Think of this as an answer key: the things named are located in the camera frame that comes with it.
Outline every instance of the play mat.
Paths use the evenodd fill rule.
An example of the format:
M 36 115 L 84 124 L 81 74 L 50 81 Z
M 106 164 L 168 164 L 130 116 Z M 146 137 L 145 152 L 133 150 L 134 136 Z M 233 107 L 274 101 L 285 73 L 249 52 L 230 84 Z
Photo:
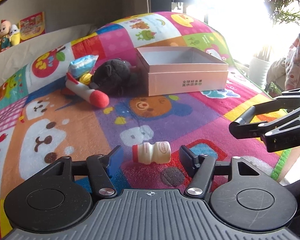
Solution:
M 99 55 L 95 68 L 112 58 L 136 63 L 135 48 L 192 46 L 229 64 L 224 90 L 146 97 L 111 98 L 105 109 L 93 108 L 65 93 L 69 63 Z M 202 80 L 185 80 L 195 85 Z M 186 145 L 194 153 L 220 161 L 244 157 L 277 179 L 290 150 L 268 153 L 259 139 L 237 140 L 229 123 L 249 106 L 268 101 L 259 88 L 234 67 L 224 38 L 204 23 L 184 14 L 159 12 L 115 21 L 90 36 L 56 48 L 21 68 L 0 87 L 0 238 L 11 227 L 3 211 L 6 195 L 25 179 L 63 155 L 74 161 L 124 148 L 124 162 L 112 178 L 117 188 L 179 188 L 190 178 L 179 160 Z M 143 109 L 138 109 L 141 102 Z M 271 121 L 284 111 L 254 118 Z M 169 141 L 169 164 L 133 163 L 131 147 L 149 141 Z M 214 187 L 227 177 L 216 176 Z M 78 181 L 89 190 L 87 178 Z

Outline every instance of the crosshair marking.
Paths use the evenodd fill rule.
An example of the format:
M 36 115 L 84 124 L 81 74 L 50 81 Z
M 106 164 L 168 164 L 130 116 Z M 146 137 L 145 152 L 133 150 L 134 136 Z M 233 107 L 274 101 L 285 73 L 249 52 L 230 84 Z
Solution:
M 154 193 L 153 191 L 149 191 L 149 192 L 147 192 L 146 193 L 148 196 L 153 196 L 154 194 L 156 194 L 156 193 Z

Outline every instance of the white cardboard box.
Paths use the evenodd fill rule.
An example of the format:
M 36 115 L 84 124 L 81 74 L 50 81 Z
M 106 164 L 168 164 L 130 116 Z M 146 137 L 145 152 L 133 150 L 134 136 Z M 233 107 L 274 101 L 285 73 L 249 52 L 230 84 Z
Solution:
M 149 96 L 226 87 L 228 64 L 193 47 L 137 48 L 137 67 Z

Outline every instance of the metal screw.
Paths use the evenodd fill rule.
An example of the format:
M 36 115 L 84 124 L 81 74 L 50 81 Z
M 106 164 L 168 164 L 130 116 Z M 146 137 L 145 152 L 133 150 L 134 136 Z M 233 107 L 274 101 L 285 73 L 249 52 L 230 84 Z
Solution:
M 203 193 L 203 191 L 198 187 L 191 187 L 187 189 L 187 193 L 192 196 L 199 196 Z
M 101 190 L 99 190 L 99 194 L 103 196 L 111 196 L 114 194 L 114 189 L 109 187 L 104 187 Z

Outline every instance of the plush doll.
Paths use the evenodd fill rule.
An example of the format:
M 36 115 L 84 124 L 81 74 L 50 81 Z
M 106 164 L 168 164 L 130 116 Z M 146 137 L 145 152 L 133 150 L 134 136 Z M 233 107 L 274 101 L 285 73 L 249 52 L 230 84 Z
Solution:
M 16 46 L 20 43 L 20 30 L 15 24 L 11 25 L 9 36 L 9 40 L 12 46 Z
M 122 95 L 124 88 L 137 84 L 137 74 L 131 73 L 130 67 L 119 58 L 108 60 L 96 69 L 90 87 L 107 95 Z
M 11 23 L 6 20 L 2 20 L 0 24 L 0 51 L 4 51 L 10 48 L 9 31 Z

